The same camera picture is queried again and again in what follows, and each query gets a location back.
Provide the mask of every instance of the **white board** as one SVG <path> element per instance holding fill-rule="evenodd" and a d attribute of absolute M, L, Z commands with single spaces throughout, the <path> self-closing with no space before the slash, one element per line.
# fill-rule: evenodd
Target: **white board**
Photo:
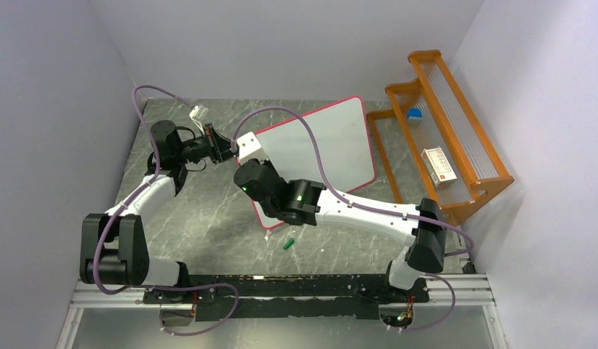
<path fill-rule="evenodd" d="M 360 97 L 341 100 L 304 114 L 303 118 L 316 137 L 324 173 L 336 189 L 349 192 L 374 180 L 372 148 Z M 286 181 L 322 182 L 310 137 L 297 119 L 262 129 L 256 135 L 276 171 Z M 263 228 L 282 224 L 265 216 L 259 203 L 253 204 Z"/>

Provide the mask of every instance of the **red edge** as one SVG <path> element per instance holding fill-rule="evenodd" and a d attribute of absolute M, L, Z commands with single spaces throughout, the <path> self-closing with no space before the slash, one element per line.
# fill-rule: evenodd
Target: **red edge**
<path fill-rule="evenodd" d="M 363 99 L 362 99 L 360 96 L 357 96 L 357 95 L 350 96 L 350 97 L 344 98 L 343 100 L 339 100 L 339 101 L 337 101 L 337 102 L 334 102 L 334 103 L 331 103 L 331 104 L 329 104 L 329 105 L 325 105 L 325 106 L 323 106 L 323 107 L 321 107 L 321 108 L 314 109 L 313 111 L 311 111 L 311 112 L 309 112 L 309 113 L 305 113 L 305 114 L 303 114 L 303 115 L 301 116 L 302 118 L 303 118 L 303 117 L 306 117 L 306 116 L 308 116 L 308 115 L 310 115 L 310 114 L 316 113 L 317 111 L 321 111 L 321 110 L 323 110 L 323 109 L 326 109 L 326 108 L 332 107 L 332 106 L 334 106 L 334 105 L 340 104 L 340 103 L 342 103 L 342 102 L 345 102 L 345 101 L 347 101 L 347 100 L 352 100 L 353 98 L 357 98 L 357 99 L 358 99 L 358 100 L 361 102 L 361 110 L 362 110 L 362 112 L 363 112 L 363 123 L 364 123 L 364 125 L 365 125 L 365 134 L 367 135 L 367 145 L 370 147 L 370 159 L 372 160 L 372 171 L 374 172 L 374 177 L 372 177 L 372 179 L 371 179 L 371 180 L 368 180 L 367 182 L 365 182 L 365 183 L 363 183 L 363 184 L 359 185 L 358 187 L 356 187 L 356 188 L 352 188 L 351 190 L 349 190 L 349 191 L 348 191 L 349 193 L 351 193 L 351 192 L 353 192 L 353 191 L 355 191 L 355 190 L 357 190 L 357 189 L 359 189 L 359 188 L 363 188 L 364 186 L 366 186 L 366 185 L 368 185 L 368 184 L 370 184 L 370 183 L 374 182 L 374 180 L 376 179 L 376 165 L 374 164 L 374 152 L 372 151 L 372 142 L 370 142 L 370 131 L 369 131 L 369 129 L 368 129 L 368 125 L 367 125 L 367 117 L 365 116 L 365 106 L 363 105 Z M 275 124 L 275 125 L 271 125 L 271 126 L 269 126 L 269 127 L 266 127 L 266 128 L 264 128 L 264 129 L 261 129 L 261 130 L 259 130 L 259 131 L 256 131 L 256 132 L 254 132 L 254 133 L 255 133 L 255 135 L 258 135 L 258 134 L 260 134 L 260 133 L 263 133 L 263 132 L 265 132 L 265 131 L 267 131 L 267 130 L 270 130 L 270 129 L 274 129 L 274 128 L 276 128 L 276 127 L 279 127 L 279 126 L 281 126 L 281 125 L 283 125 L 283 124 L 288 124 L 289 122 L 291 122 L 291 121 L 293 121 L 293 120 L 295 120 L 295 118 L 292 118 L 292 119 L 288 119 L 288 120 L 282 121 L 282 122 L 280 122 L 280 123 L 278 123 L 278 124 Z M 237 163 L 237 166 L 239 166 L 239 160 L 235 159 L 235 162 Z M 273 229 L 273 228 L 277 228 L 277 227 L 279 227 L 280 225 L 284 224 L 284 222 L 279 222 L 279 223 L 277 223 L 277 224 L 275 224 L 275 225 L 272 225 L 271 227 L 266 227 L 266 226 L 263 224 L 263 221 L 260 219 L 260 216 L 258 215 L 258 212 L 256 211 L 256 203 L 255 203 L 254 201 L 252 201 L 252 200 L 250 200 L 250 201 L 252 202 L 252 206 L 254 207 L 254 211 L 256 212 L 256 217 L 258 218 L 258 222 L 260 223 L 260 226 L 261 226 L 261 227 L 263 227 L 263 229 Z"/>

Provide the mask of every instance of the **wooden rack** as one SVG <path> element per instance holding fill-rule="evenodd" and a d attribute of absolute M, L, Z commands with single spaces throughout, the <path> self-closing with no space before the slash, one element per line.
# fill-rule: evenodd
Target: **wooden rack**
<path fill-rule="evenodd" d="M 396 118 L 428 195 L 437 201 L 447 221 L 460 225 L 504 188 L 513 183 L 501 158 L 477 120 L 460 87 L 444 63 L 440 51 L 417 51 L 408 56 L 417 78 L 385 90 L 392 109 L 367 114 L 380 157 L 396 202 L 402 195 L 391 171 L 375 120 Z M 418 108 L 422 121 L 407 122 L 410 108 Z M 435 187 L 420 157 L 423 149 L 441 147 L 457 180 Z"/>

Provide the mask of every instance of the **cardboard box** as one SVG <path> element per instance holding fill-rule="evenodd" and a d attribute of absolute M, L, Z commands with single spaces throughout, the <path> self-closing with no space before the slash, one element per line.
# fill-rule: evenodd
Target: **cardboard box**
<path fill-rule="evenodd" d="M 451 183 L 458 178 L 440 147 L 423 149 L 421 158 L 435 186 Z"/>

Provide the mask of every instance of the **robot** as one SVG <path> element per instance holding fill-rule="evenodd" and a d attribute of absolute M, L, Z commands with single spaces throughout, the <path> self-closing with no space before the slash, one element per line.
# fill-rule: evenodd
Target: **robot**
<path fill-rule="evenodd" d="M 440 225 L 411 217 L 444 222 L 435 201 L 424 198 L 419 205 L 391 204 L 348 193 L 333 193 L 325 184 L 313 180 L 285 180 L 267 157 L 258 136 L 251 132 L 238 138 L 239 149 L 234 151 L 231 141 L 219 135 L 211 124 L 202 127 L 202 135 L 197 137 L 193 133 L 189 140 L 181 140 L 178 132 L 181 129 L 169 120 L 153 124 L 151 134 L 159 151 L 159 164 L 153 163 L 152 154 L 143 178 L 144 189 L 139 187 L 130 194 L 128 197 L 133 200 L 129 204 L 123 201 L 104 213 L 89 214 L 84 219 L 79 269 L 84 283 L 96 283 L 94 270 L 97 268 L 98 286 L 102 283 L 143 287 L 146 304 L 194 304 L 188 314 L 162 312 L 162 326 L 225 320 L 230 314 L 226 317 L 224 314 L 232 307 L 234 318 L 356 316 L 357 319 L 380 318 L 389 326 L 406 328 L 412 323 L 412 311 L 402 315 L 381 312 L 379 305 L 429 301 L 426 280 L 421 276 L 442 272 L 446 231 Z M 404 248 L 382 274 L 191 275 L 181 261 L 150 256 L 144 226 L 161 205 L 181 191 L 188 175 L 186 164 L 206 158 L 213 164 L 236 159 L 240 166 L 234 175 L 235 184 L 258 202 L 268 217 L 290 225 L 368 230 L 401 241 Z M 358 208 L 361 205 L 397 212 L 399 217 Z M 105 243 L 119 243 L 115 248 L 104 246 L 98 243 L 102 237 Z M 186 288 L 198 289 L 198 292 L 184 291 Z"/>

